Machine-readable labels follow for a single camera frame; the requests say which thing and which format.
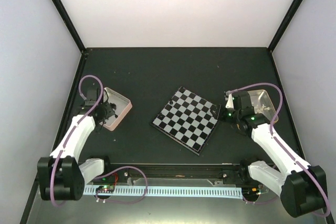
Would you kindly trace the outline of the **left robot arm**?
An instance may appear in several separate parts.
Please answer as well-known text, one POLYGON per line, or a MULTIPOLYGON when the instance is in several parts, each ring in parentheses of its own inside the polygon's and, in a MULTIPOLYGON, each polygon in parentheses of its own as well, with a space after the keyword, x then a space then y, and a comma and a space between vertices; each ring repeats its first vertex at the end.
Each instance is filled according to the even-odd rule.
POLYGON ((79 113, 60 144, 48 157, 37 163, 39 189, 42 200, 79 200, 85 185, 95 178, 108 181, 113 174, 108 156, 92 156, 79 163, 81 151, 97 125, 102 125, 115 114, 117 106, 109 102, 106 89, 87 91, 79 113))

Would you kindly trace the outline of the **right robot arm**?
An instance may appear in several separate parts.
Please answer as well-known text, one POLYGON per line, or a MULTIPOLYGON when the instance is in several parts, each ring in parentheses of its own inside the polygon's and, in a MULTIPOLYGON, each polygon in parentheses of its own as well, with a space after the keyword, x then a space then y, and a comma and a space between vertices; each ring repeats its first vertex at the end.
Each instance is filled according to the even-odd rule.
POLYGON ((255 158, 245 159, 240 163, 239 179, 245 184, 255 180, 265 185, 280 198, 292 217, 319 209, 324 210, 324 217, 328 216, 330 203, 324 170, 310 165, 292 150, 275 131, 272 120, 255 113, 248 91, 227 91, 225 100, 225 107, 217 110, 217 118, 258 144, 275 165, 271 167, 255 158))

